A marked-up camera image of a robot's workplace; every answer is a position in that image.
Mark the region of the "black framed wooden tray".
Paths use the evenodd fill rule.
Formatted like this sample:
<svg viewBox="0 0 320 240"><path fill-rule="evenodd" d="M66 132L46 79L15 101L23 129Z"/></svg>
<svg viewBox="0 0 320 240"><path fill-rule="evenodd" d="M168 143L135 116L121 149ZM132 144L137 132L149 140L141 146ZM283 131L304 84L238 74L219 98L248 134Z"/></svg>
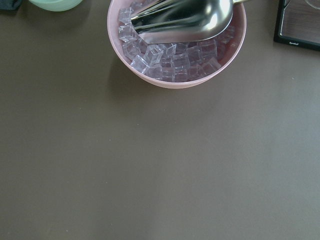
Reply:
<svg viewBox="0 0 320 240"><path fill-rule="evenodd" d="M320 2L280 0L273 40L289 46L320 50Z"/></svg>

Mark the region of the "pink bowl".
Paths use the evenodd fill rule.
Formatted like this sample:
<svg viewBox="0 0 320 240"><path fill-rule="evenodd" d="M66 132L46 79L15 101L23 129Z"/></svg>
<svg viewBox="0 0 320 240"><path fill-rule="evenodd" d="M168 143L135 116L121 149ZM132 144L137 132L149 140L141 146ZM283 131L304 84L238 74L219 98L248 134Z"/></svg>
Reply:
<svg viewBox="0 0 320 240"><path fill-rule="evenodd" d="M122 48L122 41L118 38L118 28L120 27L120 21L118 20L119 10L121 8L129 7L132 3L131 0L112 0L108 13L107 13L107 32L109 36L110 43L113 47L114 52L116 53L119 60L135 75L144 81L153 84L158 87L167 88L167 89L184 89L193 86L202 84L219 73L221 73L225 68L227 68L231 62L235 59L239 53L242 44L245 39L246 30L247 30L247 16L243 3L238 3L233 8L233 18L231 20L231 25L235 27L234 38L226 44L224 56L219 60L221 68L208 74L202 78L186 81L186 82L168 82L163 80L157 80L155 78L146 76L141 72L135 70L130 66L131 61L124 55Z"/></svg>

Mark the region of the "steel ice scoop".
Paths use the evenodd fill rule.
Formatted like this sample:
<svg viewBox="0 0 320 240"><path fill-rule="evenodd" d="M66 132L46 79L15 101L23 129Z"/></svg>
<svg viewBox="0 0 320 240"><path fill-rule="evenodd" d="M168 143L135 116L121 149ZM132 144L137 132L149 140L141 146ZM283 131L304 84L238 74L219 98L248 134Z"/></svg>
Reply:
<svg viewBox="0 0 320 240"><path fill-rule="evenodd" d="M154 0L130 17L147 44L197 42L222 33L243 0Z"/></svg>

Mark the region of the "mint green bowl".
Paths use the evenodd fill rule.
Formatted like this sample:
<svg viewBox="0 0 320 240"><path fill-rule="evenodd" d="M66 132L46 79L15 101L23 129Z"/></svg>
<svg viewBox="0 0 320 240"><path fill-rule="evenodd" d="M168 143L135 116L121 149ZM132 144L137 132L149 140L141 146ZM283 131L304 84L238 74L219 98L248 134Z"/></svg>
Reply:
<svg viewBox="0 0 320 240"><path fill-rule="evenodd" d="M82 0L30 0L29 2L47 11L63 12L75 8Z"/></svg>

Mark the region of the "grey folded cloth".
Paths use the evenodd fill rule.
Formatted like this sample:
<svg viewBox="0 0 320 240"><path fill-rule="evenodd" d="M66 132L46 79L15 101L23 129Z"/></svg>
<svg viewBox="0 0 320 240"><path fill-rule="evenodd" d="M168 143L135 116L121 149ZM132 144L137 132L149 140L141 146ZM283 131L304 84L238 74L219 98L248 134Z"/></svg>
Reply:
<svg viewBox="0 0 320 240"><path fill-rule="evenodd" d="M0 0L0 9L4 11L15 11L22 4L22 0Z"/></svg>

